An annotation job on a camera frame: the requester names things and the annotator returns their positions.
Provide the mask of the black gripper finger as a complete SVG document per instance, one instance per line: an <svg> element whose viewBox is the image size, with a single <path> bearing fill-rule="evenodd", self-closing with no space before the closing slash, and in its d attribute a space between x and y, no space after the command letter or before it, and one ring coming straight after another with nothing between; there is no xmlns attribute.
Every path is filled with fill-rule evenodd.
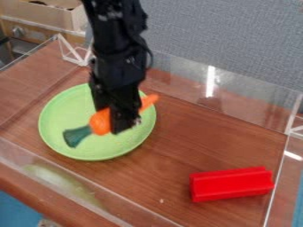
<svg viewBox="0 0 303 227"><path fill-rule="evenodd" d="M94 100L95 109L96 111L103 110L110 106L110 93L102 87L100 84L92 83L90 85L90 89L91 89L91 96Z"/></svg>
<svg viewBox="0 0 303 227"><path fill-rule="evenodd" d="M118 135L132 128L142 120L139 110L142 99L138 91L115 94L110 102L110 125L111 133Z"/></svg>

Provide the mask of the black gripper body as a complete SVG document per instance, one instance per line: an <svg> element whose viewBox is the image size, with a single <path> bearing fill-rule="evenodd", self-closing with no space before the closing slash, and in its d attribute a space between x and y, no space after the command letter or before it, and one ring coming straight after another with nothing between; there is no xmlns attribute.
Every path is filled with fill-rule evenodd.
<svg viewBox="0 0 303 227"><path fill-rule="evenodd" d="M146 78L147 57L151 53L144 47L130 47L123 51L104 52L94 48L91 60L90 85L100 84L110 93L139 92L139 84Z"/></svg>

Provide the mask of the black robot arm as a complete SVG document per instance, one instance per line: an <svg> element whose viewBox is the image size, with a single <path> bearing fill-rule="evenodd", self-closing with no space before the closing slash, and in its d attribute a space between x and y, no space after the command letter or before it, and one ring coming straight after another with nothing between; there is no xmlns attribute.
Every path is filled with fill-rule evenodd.
<svg viewBox="0 0 303 227"><path fill-rule="evenodd" d="M140 0L80 1L94 39L90 88L95 109L110 109L110 131L119 134L142 119L139 86L152 66L152 52L142 37L148 15Z"/></svg>

